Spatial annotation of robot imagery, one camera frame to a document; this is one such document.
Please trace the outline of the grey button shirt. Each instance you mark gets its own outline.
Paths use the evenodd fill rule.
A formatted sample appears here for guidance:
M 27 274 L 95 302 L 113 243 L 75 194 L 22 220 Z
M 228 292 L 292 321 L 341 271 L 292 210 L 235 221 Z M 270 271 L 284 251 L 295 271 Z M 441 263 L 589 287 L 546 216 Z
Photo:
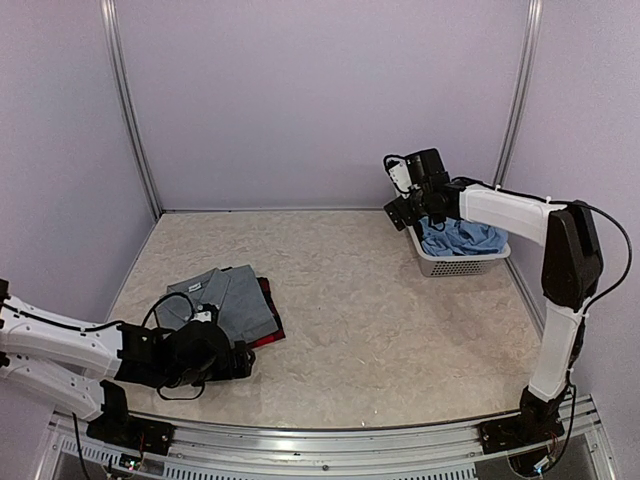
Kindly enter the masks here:
M 159 325 L 178 330 L 189 321 L 193 309 L 202 311 L 213 305 L 217 324 L 232 341 L 244 341 L 247 326 L 246 300 L 257 276 L 249 265 L 214 268 L 167 287 L 171 298 L 157 308 Z

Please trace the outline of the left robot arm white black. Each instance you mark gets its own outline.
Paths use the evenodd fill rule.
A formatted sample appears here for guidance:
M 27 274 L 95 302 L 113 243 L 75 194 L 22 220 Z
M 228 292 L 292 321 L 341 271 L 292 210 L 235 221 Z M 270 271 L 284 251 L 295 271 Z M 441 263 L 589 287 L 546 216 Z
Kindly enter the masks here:
M 251 375 L 255 354 L 233 342 L 218 324 L 211 304 L 195 306 L 184 293 L 169 293 L 187 315 L 179 329 L 122 320 L 102 324 L 36 308 L 1 283 L 1 376 L 50 397 L 76 416 L 94 421 L 121 445 L 140 434 L 137 418 L 117 402 L 125 401 L 121 383 L 162 392 Z

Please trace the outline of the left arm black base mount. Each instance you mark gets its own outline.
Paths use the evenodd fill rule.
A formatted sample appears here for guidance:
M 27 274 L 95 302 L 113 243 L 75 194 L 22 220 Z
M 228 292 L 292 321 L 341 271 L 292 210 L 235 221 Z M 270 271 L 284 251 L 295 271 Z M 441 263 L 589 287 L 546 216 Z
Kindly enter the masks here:
M 88 424 L 86 433 L 90 438 L 111 445 L 139 453 L 166 456 L 174 437 L 175 426 L 133 416 L 125 420 L 100 417 Z

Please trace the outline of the red black plaid shirt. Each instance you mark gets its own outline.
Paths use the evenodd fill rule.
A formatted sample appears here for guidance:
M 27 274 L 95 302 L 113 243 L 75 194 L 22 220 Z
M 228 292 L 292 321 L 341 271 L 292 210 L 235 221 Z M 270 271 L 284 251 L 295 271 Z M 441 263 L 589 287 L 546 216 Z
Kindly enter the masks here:
M 250 348 L 262 347 L 286 337 L 280 314 L 266 277 L 257 277 L 246 300 L 244 338 Z

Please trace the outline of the white plastic laundry basket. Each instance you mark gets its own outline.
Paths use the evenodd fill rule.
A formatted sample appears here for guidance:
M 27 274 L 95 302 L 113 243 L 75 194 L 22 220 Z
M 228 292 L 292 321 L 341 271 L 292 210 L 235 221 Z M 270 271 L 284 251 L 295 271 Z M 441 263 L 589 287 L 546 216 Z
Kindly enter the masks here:
M 476 255 L 476 256 L 448 256 L 435 257 L 426 254 L 420 243 L 422 230 L 420 221 L 404 230 L 408 231 L 408 236 L 414 250 L 417 253 L 419 269 L 425 277 L 451 277 L 470 276 L 487 273 L 499 260 L 509 257 L 510 246 L 507 245 L 500 254 Z

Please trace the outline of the light blue long sleeve shirt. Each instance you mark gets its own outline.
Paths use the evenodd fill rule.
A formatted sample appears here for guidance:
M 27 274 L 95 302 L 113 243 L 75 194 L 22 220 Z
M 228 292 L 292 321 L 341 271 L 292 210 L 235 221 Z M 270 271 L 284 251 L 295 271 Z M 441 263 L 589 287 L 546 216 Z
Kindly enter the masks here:
M 482 223 L 446 219 L 434 224 L 425 216 L 419 225 L 422 249 L 435 257 L 500 254 L 508 242 L 506 230 Z

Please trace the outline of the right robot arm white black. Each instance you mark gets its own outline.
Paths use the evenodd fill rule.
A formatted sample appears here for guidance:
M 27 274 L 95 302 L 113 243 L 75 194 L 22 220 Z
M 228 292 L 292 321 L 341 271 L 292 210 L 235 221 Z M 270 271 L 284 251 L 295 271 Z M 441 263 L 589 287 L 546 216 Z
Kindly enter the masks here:
M 604 269 L 589 206 L 507 192 L 468 179 L 453 179 L 439 152 L 388 154 L 386 174 L 398 196 L 384 210 L 397 230 L 422 218 L 486 224 L 529 239 L 544 249 L 541 285 L 546 320 L 537 366 L 511 426 L 523 444 L 535 442 L 554 421 L 568 388 L 569 369 L 578 354 L 582 317 L 594 299 Z

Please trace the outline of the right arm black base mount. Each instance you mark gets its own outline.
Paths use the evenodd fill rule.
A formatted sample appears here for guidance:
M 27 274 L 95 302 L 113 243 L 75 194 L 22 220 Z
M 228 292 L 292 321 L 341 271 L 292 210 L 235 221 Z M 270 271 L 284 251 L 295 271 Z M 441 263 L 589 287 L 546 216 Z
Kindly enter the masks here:
M 560 420 L 541 427 L 526 426 L 521 415 L 516 415 L 481 422 L 478 433 L 483 453 L 487 455 L 546 442 L 553 436 L 563 436 L 565 429 Z

